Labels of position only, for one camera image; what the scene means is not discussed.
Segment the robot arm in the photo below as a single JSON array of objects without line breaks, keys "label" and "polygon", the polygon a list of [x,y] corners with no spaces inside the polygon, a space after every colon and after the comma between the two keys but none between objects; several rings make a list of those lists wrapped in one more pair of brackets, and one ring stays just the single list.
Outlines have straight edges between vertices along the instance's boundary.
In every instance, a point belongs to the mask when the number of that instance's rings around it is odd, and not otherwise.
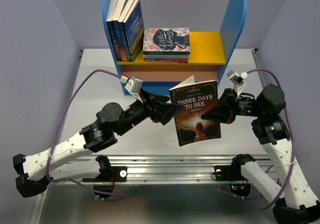
[{"label": "robot arm", "polygon": [[16,187],[22,196],[33,196],[46,189],[49,184],[45,175],[49,155],[52,159],[49,172],[54,179],[65,176],[96,178],[102,173],[101,170],[110,171],[108,170],[109,160],[84,162],[82,166],[66,163],[112,146],[117,143],[115,133],[122,136],[147,118],[154,123],[160,122],[165,125],[180,109],[179,105],[166,103],[170,100],[168,96],[144,91],[141,88],[142,80],[139,78],[128,79],[122,76],[120,81],[126,83],[125,88],[136,98],[136,101],[126,110],[123,110],[118,103],[108,103],[96,114],[97,120],[94,123],[84,127],[70,139],[56,145],[52,155],[50,155],[51,149],[49,148],[34,155],[18,154],[13,157],[13,165],[19,175],[15,180]]},{"label": "robot arm", "polygon": [[[243,86],[241,75],[231,72],[228,76],[234,83],[235,90],[225,89],[218,105],[203,114],[201,118],[231,124],[237,115],[257,117],[251,123],[252,130],[270,157],[282,184],[288,176],[290,165],[293,165],[291,177],[284,190],[284,198],[282,194],[273,207],[278,223],[309,223],[319,219],[319,199],[311,190],[297,160],[291,163],[291,136],[279,116],[286,106],[284,92],[278,86],[269,84],[255,99],[251,94],[242,93],[243,89],[238,89],[239,86]],[[235,157],[229,167],[216,166],[215,170],[216,168],[221,170],[220,176],[216,179],[219,180],[224,175],[232,176],[232,180],[246,178],[271,203],[281,187],[266,174],[262,174],[263,171],[252,157],[245,159],[243,157],[244,155]]]}]

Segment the screw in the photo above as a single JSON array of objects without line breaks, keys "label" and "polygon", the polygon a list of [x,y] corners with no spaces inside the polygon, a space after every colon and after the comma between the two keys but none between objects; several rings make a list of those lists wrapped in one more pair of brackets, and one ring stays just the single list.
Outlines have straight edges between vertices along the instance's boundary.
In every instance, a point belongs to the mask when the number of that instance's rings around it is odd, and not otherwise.
[{"label": "screw", "polygon": [[222,174],[221,174],[221,173],[218,173],[218,172],[221,172],[221,170],[220,170],[220,169],[216,170],[215,172],[216,172],[216,173],[215,173],[215,174],[216,174],[216,176],[222,176]]},{"label": "screw", "polygon": [[122,170],[122,171],[120,171],[120,176],[121,177],[126,177],[126,171],[125,170]]}]

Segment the small bookshelf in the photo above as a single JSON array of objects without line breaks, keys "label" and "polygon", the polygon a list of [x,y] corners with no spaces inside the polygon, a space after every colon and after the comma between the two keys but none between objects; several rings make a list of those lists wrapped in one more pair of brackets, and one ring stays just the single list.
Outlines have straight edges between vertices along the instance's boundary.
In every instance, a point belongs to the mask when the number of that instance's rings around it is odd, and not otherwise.
[{"label": "small bookshelf", "polygon": [[224,75],[227,64],[242,33],[247,0],[229,0],[219,32],[190,32],[190,57],[187,64],[145,62],[143,52],[134,62],[117,61],[111,43],[106,18],[111,0],[102,0],[104,31],[119,75],[137,76],[143,88],[154,94],[169,95],[169,89],[194,75],[196,81],[218,80]]}]

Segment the gray wall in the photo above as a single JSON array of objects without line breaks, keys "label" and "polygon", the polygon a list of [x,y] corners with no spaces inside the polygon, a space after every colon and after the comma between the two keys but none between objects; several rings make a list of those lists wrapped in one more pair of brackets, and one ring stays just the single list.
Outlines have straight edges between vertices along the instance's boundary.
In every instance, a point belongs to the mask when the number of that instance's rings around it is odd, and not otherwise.
[{"label": "gray wall", "polygon": [[0,0],[0,223],[29,223],[34,198],[15,188],[15,154],[52,142],[79,64],[53,0]]},{"label": "gray wall", "polygon": [[[258,51],[259,64],[276,73],[285,92],[297,157],[320,197],[320,0],[287,0]],[[271,78],[264,75],[269,82]]]},{"label": "gray wall", "polygon": [[[80,48],[106,48],[101,0],[54,0]],[[146,27],[219,31],[229,0],[141,0]],[[286,0],[248,0],[238,47],[258,48]]]}]

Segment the book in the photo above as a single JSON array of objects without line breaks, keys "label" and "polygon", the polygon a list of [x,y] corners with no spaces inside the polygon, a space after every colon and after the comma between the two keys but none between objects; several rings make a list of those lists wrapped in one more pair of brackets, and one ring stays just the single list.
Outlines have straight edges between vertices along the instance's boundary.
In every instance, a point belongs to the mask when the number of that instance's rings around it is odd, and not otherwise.
[{"label": "book", "polygon": [[190,55],[188,28],[153,28],[144,33],[144,55]]},{"label": "book", "polygon": [[189,59],[189,55],[143,55],[144,58]]},{"label": "book", "polygon": [[135,0],[128,0],[125,4],[124,9],[121,12],[121,15],[119,17],[118,20],[118,24],[120,27],[120,31],[121,31],[121,37],[122,37],[122,41],[123,41],[123,46],[124,46],[124,51],[125,51],[125,55],[127,57],[128,61],[131,61],[131,57],[130,57],[130,51],[129,51],[129,46],[128,46],[128,41],[127,41],[127,37],[125,35],[125,28],[124,28],[124,23],[123,21],[125,20],[132,4],[134,3]]},{"label": "book", "polygon": [[113,24],[113,28],[114,28],[114,32],[115,32],[115,37],[116,37],[116,41],[118,43],[118,47],[119,47],[119,52],[121,55],[121,60],[122,61],[127,61],[127,55],[126,55],[126,50],[124,48],[124,40],[122,37],[122,33],[121,33],[121,29],[120,29],[120,25],[119,25],[119,18],[120,15],[122,13],[123,8],[125,7],[127,0],[118,0],[116,3],[116,8],[114,10],[113,16],[112,16],[112,24]]},{"label": "book", "polygon": [[140,0],[135,0],[123,20],[131,61],[135,61],[142,50],[145,30]]},{"label": "book", "polygon": [[215,80],[195,83],[194,76],[169,89],[171,102],[182,108],[174,116],[179,146],[221,138],[220,123],[203,120],[201,115],[218,103]]},{"label": "book", "polygon": [[112,17],[114,15],[117,2],[118,2],[118,0],[111,0],[110,1],[109,11],[108,11],[108,15],[106,17],[106,25],[109,30],[112,46],[113,46],[113,49],[115,52],[115,57],[116,57],[117,61],[121,61],[121,55],[120,55],[119,46],[118,46],[116,35],[115,35],[115,29],[112,24]]},{"label": "book", "polygon": [[146,62],[170,62],[170,63],[188,63],[188,59],[161,59],[161,58],[143,58]]}]

